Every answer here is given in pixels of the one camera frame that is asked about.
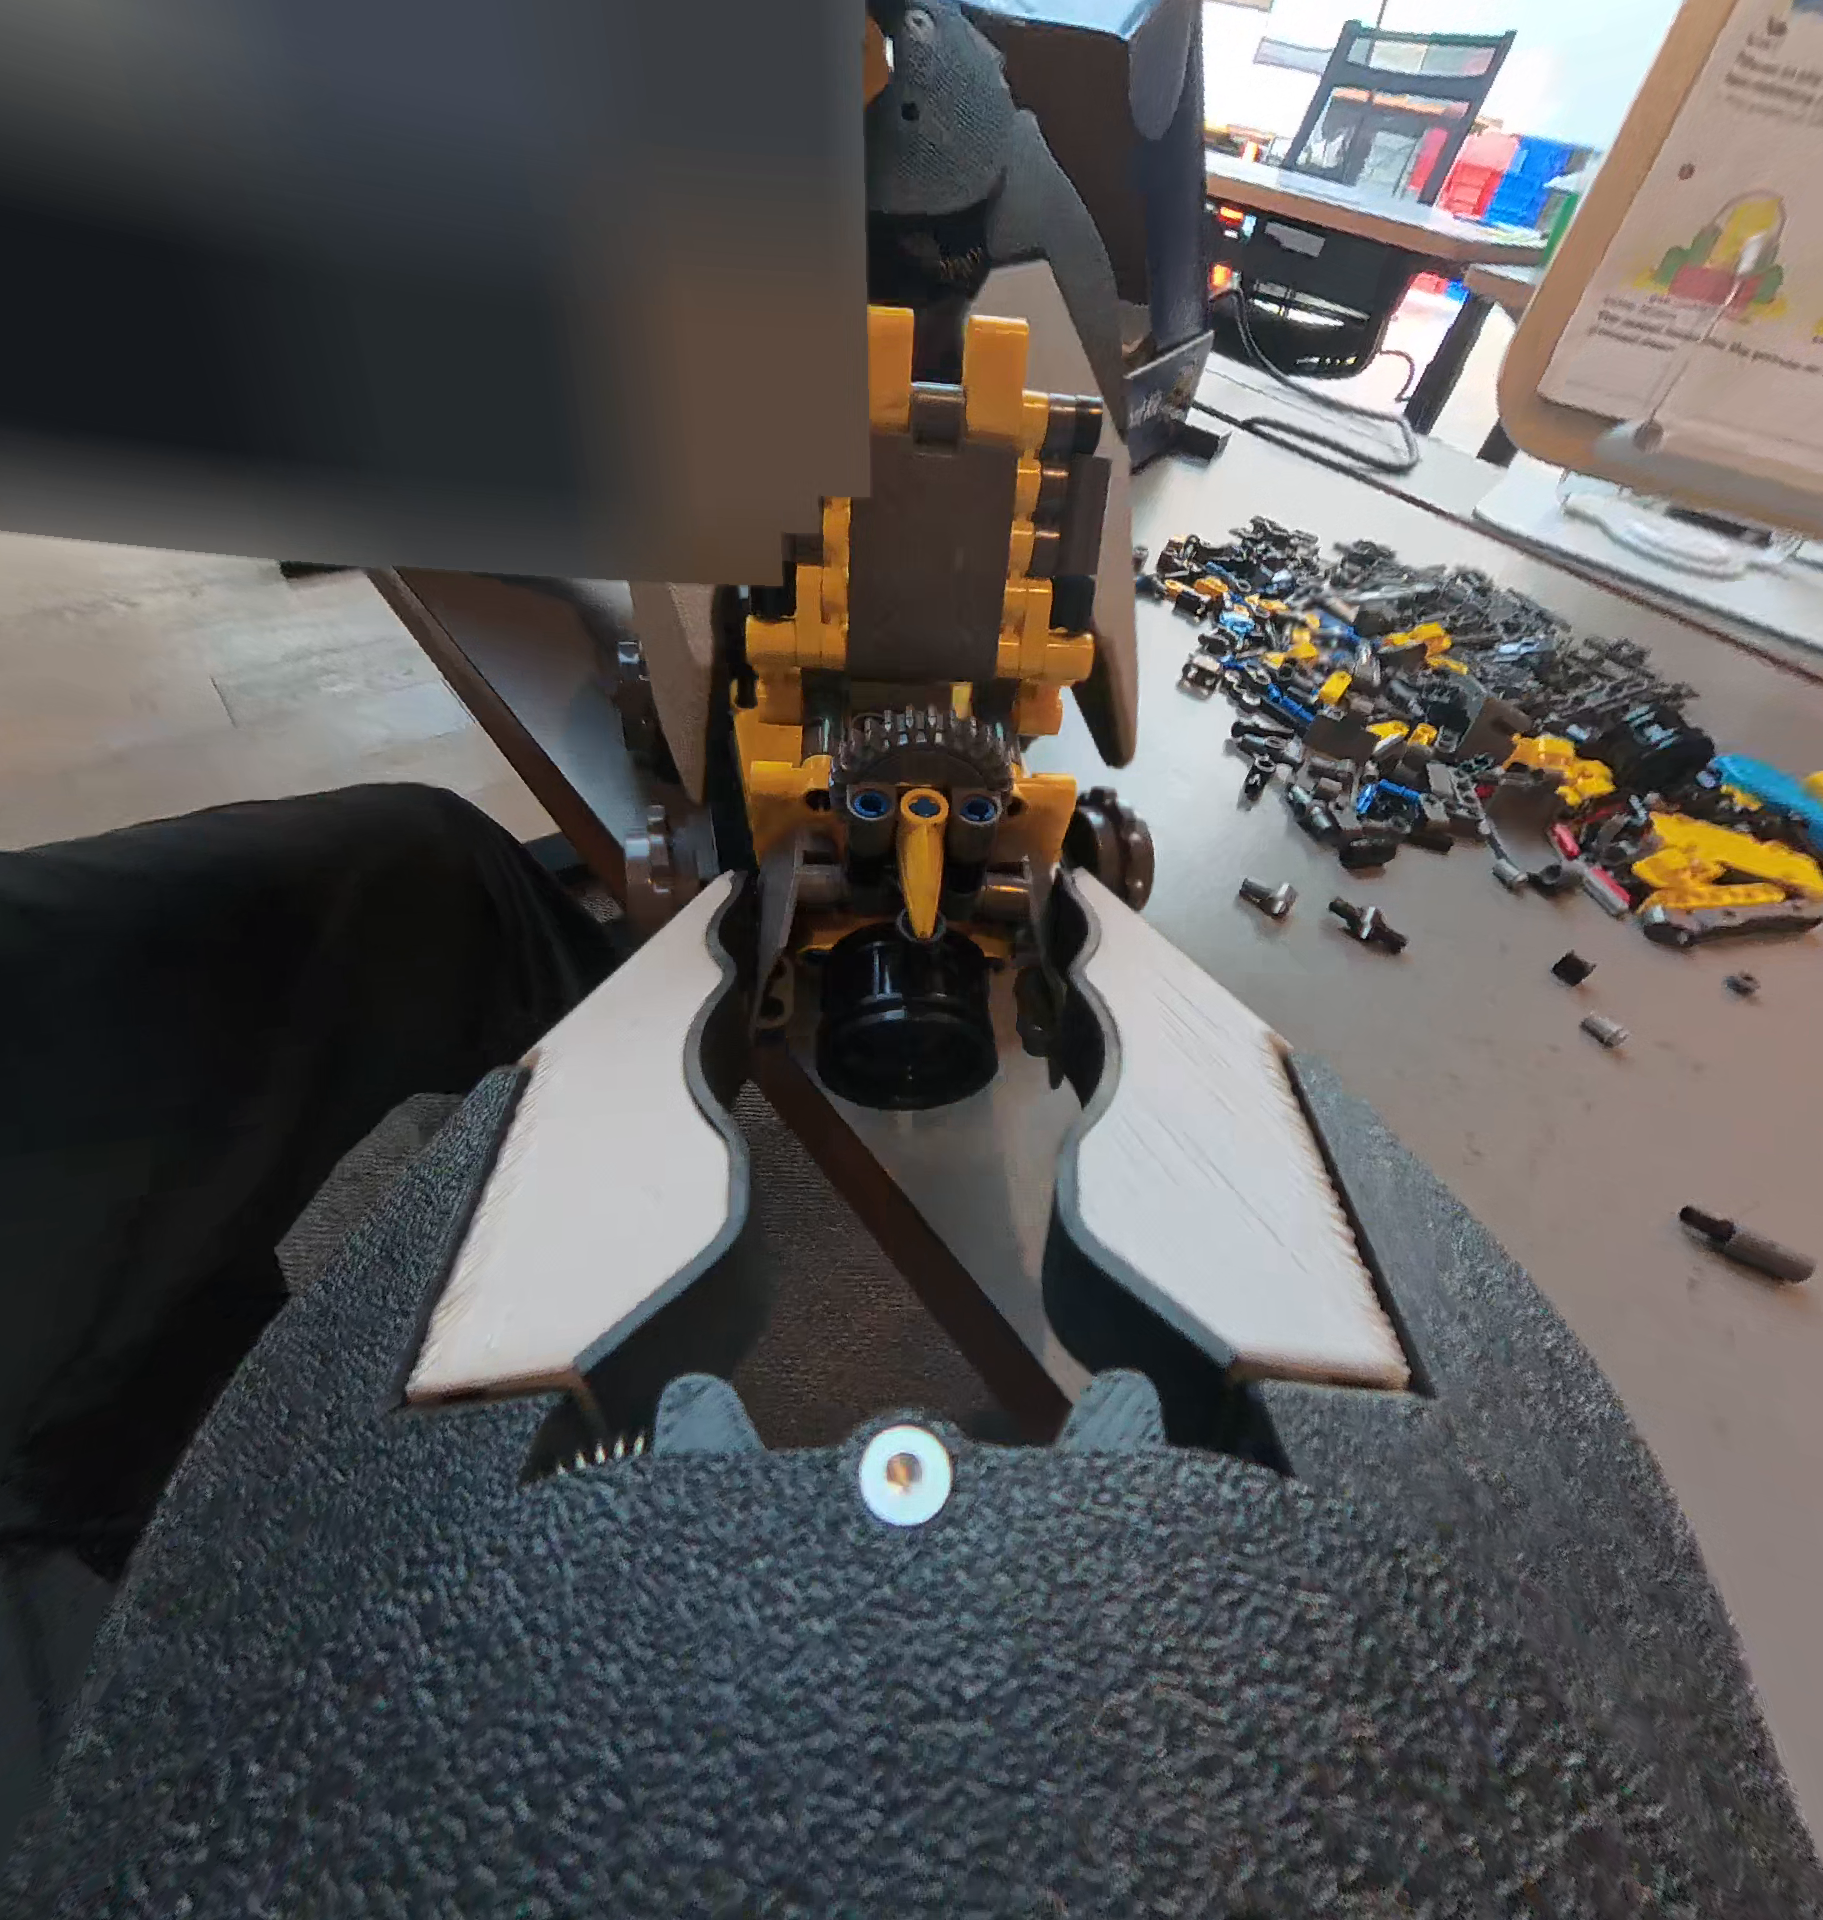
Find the blue storage bin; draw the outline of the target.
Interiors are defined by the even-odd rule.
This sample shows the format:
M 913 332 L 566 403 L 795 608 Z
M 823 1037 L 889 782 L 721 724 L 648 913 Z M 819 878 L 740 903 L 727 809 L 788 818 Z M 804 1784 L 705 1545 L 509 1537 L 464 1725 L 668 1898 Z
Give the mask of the blue storage bin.
M 1596 151 L 1550 140 L 1545 136 L 1519 136 L 1517 148 L 1484 209 L 1484 224 L 1498 228 L 1538 228 L 1542 209 L 1557 181 L 1593 160 Z

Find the wooden background table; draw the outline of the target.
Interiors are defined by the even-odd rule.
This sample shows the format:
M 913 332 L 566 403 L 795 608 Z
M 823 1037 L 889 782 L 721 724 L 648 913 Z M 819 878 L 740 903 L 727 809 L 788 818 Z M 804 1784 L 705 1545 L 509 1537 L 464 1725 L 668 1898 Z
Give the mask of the wooden background table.
M 1528 291 L 1548 253 L 1531 228 L 1224 153 L 1205 153 L 1205 230 L 1219 348 L 1325 411 L 1350 409 L 1336 385 L 1380 356 L 1417 280 L 1493 270 Z

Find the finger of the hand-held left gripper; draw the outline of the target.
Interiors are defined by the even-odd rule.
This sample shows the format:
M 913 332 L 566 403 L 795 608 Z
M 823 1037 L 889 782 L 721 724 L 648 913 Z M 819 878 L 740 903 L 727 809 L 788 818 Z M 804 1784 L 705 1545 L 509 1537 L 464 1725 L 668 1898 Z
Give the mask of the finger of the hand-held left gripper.
M 639 815 L 630 873 L 735 866 L 730 655 L 720 595 L 707 586 L 627 584 L 627 758 Z
M 1001 313 L 1028 323 L 1035 388 L 1100 403 L 1096 458 L 1109 483 L 1092 573 L 1094 656 L 1075 698 L 1098 757 L 1127 766 L 1139 675 L 1121 302 L 1096 226 L 1026 111 L 1014 120 L 1001 185 Z

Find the long dark toy pin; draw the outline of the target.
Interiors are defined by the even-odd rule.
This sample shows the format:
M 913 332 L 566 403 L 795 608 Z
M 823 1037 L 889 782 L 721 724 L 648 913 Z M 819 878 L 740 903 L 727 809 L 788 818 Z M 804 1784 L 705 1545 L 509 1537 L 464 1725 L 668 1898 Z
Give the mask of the long dark toy pin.
M 1696 1207 L 1682 1207 L 1678 1219 L 1685 1232 L 1713 1249 L 1718 1258 L 1730 1261 L 1770 1283 L 1809 1283 L 1814 1261 L 1781 1242 L 1748 1231 L 1730 1217 L 1708 1213 Z

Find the red storage bin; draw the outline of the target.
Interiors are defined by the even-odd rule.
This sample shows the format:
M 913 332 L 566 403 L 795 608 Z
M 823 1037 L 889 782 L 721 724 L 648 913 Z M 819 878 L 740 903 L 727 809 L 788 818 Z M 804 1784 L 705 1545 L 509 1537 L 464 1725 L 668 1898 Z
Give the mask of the red storage bin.
M 1474 132 L 1442 178 L 1433 207 L 1454 220 L 1483 221 L 1517 153 L 1517 136 L 1495 130 Z

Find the person's dark trousers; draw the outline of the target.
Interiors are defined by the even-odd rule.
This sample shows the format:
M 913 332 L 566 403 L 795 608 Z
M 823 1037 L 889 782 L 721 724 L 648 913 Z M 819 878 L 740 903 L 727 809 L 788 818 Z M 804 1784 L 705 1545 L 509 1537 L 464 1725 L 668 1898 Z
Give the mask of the person's dark trousers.
M 419 782 L 0 852 L 0 1547 L 117 1560 L 338 1161 L 614 965 L 523 843 Z

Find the white stand base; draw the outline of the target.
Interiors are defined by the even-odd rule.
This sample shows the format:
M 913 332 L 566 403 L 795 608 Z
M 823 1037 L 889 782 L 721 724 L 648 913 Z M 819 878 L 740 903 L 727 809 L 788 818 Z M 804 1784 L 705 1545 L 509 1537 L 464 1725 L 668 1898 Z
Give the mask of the white stand base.
M 1726 522 L 1519 454 L 1487 532 L 1823 656 L 1823 540 Z

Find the printed instruction sheet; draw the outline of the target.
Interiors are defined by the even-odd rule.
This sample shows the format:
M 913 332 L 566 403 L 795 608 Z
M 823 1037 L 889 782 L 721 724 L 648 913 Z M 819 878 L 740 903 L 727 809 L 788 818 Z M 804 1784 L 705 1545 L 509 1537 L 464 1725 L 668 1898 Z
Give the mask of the printed instruction sheet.
M 1538 392 L 1823 472 L 1823 3 L 1734 7 Z

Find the instruction booklet on stand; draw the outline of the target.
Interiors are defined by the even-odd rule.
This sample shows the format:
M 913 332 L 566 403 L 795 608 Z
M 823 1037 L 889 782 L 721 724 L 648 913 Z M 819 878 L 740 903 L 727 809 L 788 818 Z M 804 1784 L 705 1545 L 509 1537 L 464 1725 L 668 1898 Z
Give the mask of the instruction booklet on stand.
M 1754 454 L 1715 458 L 1666 436 L 1655 419 L 1616 422 L 1548 403 L 1538 392 L 1573 307 L 1734 7 L 1696 3 L 1680 8 L 1507 348 L 1499 368 L 1499 420 L 1522 452 L 1552 468 L 1823 539 L 1823 472 Z

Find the pile of toy building pieces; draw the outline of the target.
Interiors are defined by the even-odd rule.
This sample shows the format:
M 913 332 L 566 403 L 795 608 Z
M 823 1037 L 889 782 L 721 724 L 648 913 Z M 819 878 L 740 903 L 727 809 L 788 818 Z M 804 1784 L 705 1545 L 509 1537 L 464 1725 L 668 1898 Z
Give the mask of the pile of toy building pieces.
M 1654 947 L 1823 921 L 1823 771 L 1725 748 L 1689 685 L 1460 565 L 1256 517 L 1131 553 L 1224 709 L 1236 810 L 1278 802 L 1347 874 L 1476 852 L 1513 898 L 1593 901 Z

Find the black chair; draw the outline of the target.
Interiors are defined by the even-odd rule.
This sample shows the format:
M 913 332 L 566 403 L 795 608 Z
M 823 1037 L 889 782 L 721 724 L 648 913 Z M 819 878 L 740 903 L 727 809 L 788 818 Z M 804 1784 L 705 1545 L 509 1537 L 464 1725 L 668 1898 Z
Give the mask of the black chair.
M 1347 21 L 1278 165 L 1433 207 L 1514 44 Z

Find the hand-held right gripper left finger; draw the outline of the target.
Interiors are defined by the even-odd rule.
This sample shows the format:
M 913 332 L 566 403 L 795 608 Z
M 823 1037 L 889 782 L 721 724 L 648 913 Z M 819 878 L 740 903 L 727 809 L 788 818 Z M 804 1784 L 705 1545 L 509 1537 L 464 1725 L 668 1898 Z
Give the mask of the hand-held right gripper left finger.
M 749 1156 L 721 1092 L 740 1035 L 727 940 L 746 891 L 708 882 L 520 1058 L 407 1405 L 588 1381 L 735 1246 Z

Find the white desk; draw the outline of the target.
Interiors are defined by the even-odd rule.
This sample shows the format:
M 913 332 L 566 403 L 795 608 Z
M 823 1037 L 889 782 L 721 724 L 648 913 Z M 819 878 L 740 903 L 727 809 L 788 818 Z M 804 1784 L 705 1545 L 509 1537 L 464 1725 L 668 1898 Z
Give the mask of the white desk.
M 1495 479 L 1426 446 L 1415 495 L 1231 436 L 1212 466 L 1167 458 L 1136 480 L 1136 537 L 1225 533 L 1254 512 L 1323 540 L 1382 540 L 1410 562 L 1487 570 L 1581 633 L 1634 636 L 1698 690 L 1719 739 L 1823 763 L 1823 664 L 1573 575 L 1454 512 Z M 577 608 L 532 587 L 380 576 L 399 622 L 483 724 L 553 824 L 614 873 L 631 770 L 588 680 Z M 1149 921 L 1303 1055 L 1366 1100 L 1530 1271 L 1591 1348 L 1657 1457 L 1738 1622 L 1763 1712 L 1823 1856 L 1823 929 L 1751 947 L 1648 945 L 1593 903 L 1503 898 L 1488 857 L 1405 854 L 1346 886 L 1278 802 L 1237 813 L 1228 721 L 1175 690 L 1179 622 L 1139 614 L 1139 748 L 1125 770 L 1156 839 Z M 1236 878 L 1293 878 L 1304 901 L 1264 930 Z M 1402 958 L 1366 956 L 1321 901 L 1384 901 Z M 1570 990 L 1548 967 L 1596 962 Z M 1617 1050 L 1585 1015 L 1628 1028 Z M 1079 1372 L 1046 1333 L 1044 1177 L 1067 1088 L 1008 1058 L 948 1116 L 871 1116 L 832 1101 L 807 1064 L 758 1071 L 784 1126 L 905 1280 L 994 1303 L 1060 1391 Z M 1814 1258 L 1804 1286 L 1701 1249 L 1682 1204 L 1732 1213 Z

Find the yellow toy building model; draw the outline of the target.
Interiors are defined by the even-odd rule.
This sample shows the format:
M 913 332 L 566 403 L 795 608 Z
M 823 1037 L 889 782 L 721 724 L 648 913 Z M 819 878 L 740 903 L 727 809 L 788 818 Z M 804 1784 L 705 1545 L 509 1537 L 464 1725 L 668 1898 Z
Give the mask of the yellow toy building model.
M 1149 828 L 1112 790 L 1036 771 L 1092 670 L 1109 469 L 1100 403 L 1028 382 L 1022 319 L 963 319 L 956 378 L 914 368 L 914 316 L 868 312 L 871 484 L 784 539 L 775 586 L 720 587 L 735 866 L 752 877 L 754 1022 L 813 985 L 819 1083 L 926 1113 L 995 1071 L 994 978 L 1023 1046 L 1065 1007 L 1053 888 L 1153 890 Z

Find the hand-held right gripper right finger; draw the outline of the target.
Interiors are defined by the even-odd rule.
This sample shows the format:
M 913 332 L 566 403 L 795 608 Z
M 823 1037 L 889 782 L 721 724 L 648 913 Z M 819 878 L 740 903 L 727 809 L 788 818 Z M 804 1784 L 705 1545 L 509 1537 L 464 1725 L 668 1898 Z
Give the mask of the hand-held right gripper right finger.
M 1059 878 L 1053 936 L 1079 1097 L 1053 1226 L 1096 1298 L 1221 1379 L 1407 1390 L 1284 1039 L 1094 877 Z

